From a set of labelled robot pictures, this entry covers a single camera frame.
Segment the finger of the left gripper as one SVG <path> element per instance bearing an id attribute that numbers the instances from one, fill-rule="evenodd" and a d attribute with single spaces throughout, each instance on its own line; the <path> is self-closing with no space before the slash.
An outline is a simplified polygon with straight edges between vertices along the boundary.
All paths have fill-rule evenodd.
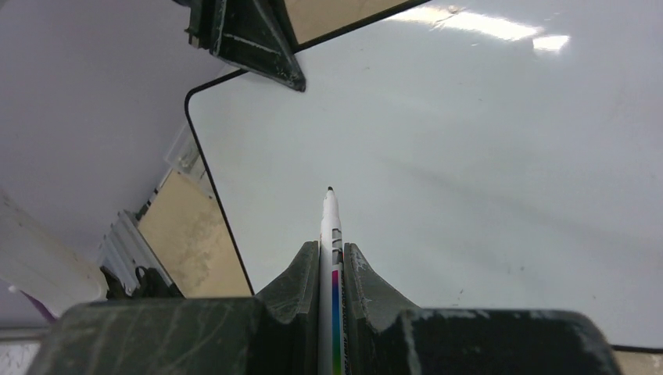
<path id="1" fill-rule="evenodd" d="M 283 1 L 174 0 L 189 9 L 188 43 L 239 69 L 294 91 L 306 90 Z"/>

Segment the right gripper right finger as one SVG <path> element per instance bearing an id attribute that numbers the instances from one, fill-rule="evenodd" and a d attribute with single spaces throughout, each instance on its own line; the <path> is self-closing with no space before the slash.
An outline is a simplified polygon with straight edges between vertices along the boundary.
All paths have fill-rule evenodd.
<path id="1" fill-rule="evenodd" d="M 373 270 L 358 245 L 344 245 L 344 292 L 352 374 L 409 374 L 400 313 L 417 306 Z"/>

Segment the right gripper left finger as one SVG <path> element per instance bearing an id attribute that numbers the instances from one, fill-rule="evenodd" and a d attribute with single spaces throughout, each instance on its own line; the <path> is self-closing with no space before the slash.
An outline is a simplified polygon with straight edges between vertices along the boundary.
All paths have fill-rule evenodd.
<path id="1" fill-rule="evenodd" d="M 319 243 L 304 243 L 257 294 L 263 311 L 253 339 L 255 374 L 317 373 L 319 262 Z"/>

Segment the white whiteboard marker pen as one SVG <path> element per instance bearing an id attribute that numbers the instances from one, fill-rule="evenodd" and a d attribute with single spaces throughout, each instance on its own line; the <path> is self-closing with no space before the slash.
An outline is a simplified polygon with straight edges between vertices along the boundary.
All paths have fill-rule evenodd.
<path id="1" fill-rule="evenodd" d="M 323 200 L 319 241 L 318 373 L 347 374 L 343 296 L 343 240 L 339 204 L 332 187 Z"/>

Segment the white whiteboard black frame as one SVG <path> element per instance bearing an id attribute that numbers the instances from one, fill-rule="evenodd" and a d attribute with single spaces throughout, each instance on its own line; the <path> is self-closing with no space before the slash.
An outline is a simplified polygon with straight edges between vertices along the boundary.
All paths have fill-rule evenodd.
<path id="1" fill-rule="evenodd" d="M 255 291 L 320 234 L 422 307 L 567 309 L 662 346 L 662 4 L 430 1 L 185 108 Z"/>

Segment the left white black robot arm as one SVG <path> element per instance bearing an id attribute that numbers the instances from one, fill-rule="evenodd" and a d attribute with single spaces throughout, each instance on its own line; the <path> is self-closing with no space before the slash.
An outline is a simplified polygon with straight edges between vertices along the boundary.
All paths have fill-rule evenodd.
<path id="1" fill-rule="evenodd" d="M 101 301 L 104 223 L 156 181 L 190 80 L 265 1 L 8 1 L 1 7 L 1 279 L 51 316 Z"/>

